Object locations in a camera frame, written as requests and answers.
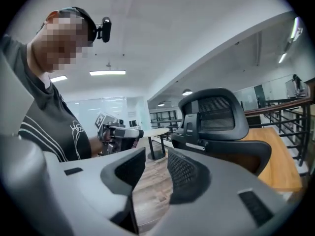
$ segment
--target round ceiling light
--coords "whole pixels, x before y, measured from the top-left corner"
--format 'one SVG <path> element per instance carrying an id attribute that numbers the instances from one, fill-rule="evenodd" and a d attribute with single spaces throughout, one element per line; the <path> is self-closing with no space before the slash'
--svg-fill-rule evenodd
<path id="1" fill-rule="evenodd" d="M 190 89 L 185 89 L 183 91 L 183 96 L 187 96 L 187 95 L 190 95 L 190 94 L 192 94 L 192 91 Z"/>

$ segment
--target ear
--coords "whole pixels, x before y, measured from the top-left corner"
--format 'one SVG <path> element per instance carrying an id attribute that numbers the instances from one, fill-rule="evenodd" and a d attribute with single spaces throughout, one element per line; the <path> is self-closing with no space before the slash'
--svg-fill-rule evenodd
<path id="1" fill-rule="evenodd" d="M 54 18 L 57 18 L 57 17 L 59 17 L 59 11 L 58 10 L 51 12 L 48 15 L 48 17 L 46 18 L 45 24 L 51 24 L 53 22 Z"/>

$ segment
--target round table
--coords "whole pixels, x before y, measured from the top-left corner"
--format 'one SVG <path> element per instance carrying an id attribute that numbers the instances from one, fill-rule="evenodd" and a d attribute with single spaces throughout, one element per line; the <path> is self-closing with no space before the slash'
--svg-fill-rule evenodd
<path id="1" fill-rule="evenodd" d="M 169 132 L 169 128 L 156 128 L 156 129 L 150 129 L 150 130 L 144 131 L 143 137 L 148 137 L 149 139 L 149 145 L 150 145 L 150 151 L 151 151 L 151 153 L 148 155 L 149 159 L 158 160 L 165 157 L 165 147 L 164 147 L 162 135 L 167 132 Z M 153 151 L 152 139 L 151 139 L 152 136 L 160 136 L 162 150 Z"/>

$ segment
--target gray t-shirt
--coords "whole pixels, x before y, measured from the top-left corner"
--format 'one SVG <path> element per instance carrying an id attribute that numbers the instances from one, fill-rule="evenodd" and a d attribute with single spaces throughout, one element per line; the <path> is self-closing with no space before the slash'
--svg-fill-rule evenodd
<path id="1" fill-rule="evenodd" d="M 43 151 L 54 153 L 59 161 L 91 157 L 91 146 L 84 129 L 67 107 L 57 88 L 44 83 L 30 70 L 27 46 L 5 35 L 1 49 L 14 73 L 34 97 L 21 124 L 19 134 L 38 144 Z"/>

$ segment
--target white print on shirt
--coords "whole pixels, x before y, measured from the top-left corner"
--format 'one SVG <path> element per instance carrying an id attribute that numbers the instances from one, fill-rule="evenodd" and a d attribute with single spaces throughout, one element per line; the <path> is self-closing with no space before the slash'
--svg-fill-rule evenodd
<path id="1" fill-rule="evenodd" d="M 77 143 L 78 143 L 78 140 L 80 139 L 80 133 L 85 132 L 85 131 L 78 121 L 74 120 L 72 121 L 72 124 L 73 126 L 70 125 L 70 128 L 72 129 L 72 137 L 73 137 L 75 152 L 77 153 L 78 159 L 81 159 L 80 154 L 78 152 Z"/>

